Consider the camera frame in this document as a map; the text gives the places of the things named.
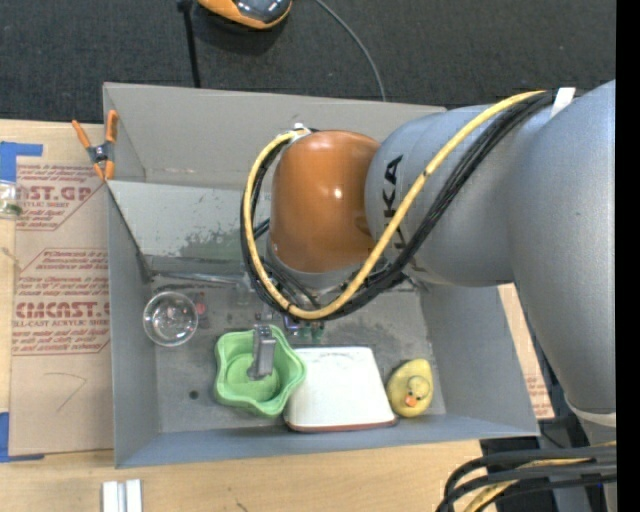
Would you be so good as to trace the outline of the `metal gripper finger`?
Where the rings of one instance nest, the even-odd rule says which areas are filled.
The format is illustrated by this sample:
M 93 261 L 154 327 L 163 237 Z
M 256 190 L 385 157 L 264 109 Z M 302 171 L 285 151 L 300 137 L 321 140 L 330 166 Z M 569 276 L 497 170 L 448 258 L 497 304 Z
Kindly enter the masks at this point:
M 264 327 L 263 332 L 263 374 L 271 375 L 274 367 L 274 357 L 277 340 L 273 334 L 272 328 L 269 325 Z
M 265 375 L 263 358 L 266 342 L 266 327 L 256 325 L 253 332 L 253 361 L 247 370 L 251 380 L 257 380 Z

